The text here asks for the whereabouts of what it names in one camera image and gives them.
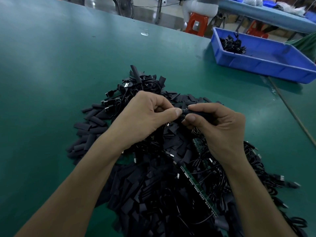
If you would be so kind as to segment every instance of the green fabric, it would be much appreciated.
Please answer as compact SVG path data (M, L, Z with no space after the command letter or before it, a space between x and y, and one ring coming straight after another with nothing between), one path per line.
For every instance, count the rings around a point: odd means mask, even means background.
M295 46L312 62L316 61L316 32L298 40L286 41L285 43Z

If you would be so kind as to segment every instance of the blue table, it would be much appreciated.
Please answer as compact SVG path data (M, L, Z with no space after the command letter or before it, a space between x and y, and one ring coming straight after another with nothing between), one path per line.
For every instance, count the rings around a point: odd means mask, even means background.
M219 8L243 15L286 30L310 34L316 31L316 23L287 12L269 7L254 7L242 2L221 0Z

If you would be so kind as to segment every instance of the floor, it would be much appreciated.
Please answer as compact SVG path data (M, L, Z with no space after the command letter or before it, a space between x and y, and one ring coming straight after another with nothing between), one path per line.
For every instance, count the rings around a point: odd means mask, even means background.
M70 0L72 3L81 4L81 0ZM157 0L133 0L134 2L134 19L147 23L154 23L157 12ZM95 8L97 10L106 11L117 15L115 4L112 0L85 0L85 6ZM182 6L178 0L166 0L166 5L161 8L159 26L180 30L184 27ZM236 30L237 23L228 23L225 29ZM240 27L240 32L244 31L244 27ZM269 35L269 39L284 42L287 38L275 35Z

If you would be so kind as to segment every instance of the person's left hand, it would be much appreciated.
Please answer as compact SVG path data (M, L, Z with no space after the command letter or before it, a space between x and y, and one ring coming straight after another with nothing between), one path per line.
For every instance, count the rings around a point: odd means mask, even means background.
M127 149L181 114L182 110L174 108L165 97L139 91L106 132L111 132Z

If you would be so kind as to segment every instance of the orange stool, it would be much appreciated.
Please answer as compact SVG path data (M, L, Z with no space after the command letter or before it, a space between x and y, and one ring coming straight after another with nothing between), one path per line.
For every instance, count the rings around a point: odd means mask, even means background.
M190 20L186 26L185 32L190 33L190 34L194 34L197 36L204 36L204 32L207 28L207 22L208 22L209 18L207 16L203 16L200 14L197 14L195 12L192 12ZM199 22L199 31L195 31L193 30L193 26L195 21Z
M251 23L250 27L248 28L246 34L251 35L251 36L255 36L255 37L261 37L261 38L268 39L269 34L268 33L264 33L262 31L262 26L263 26L262 22L253 21Z

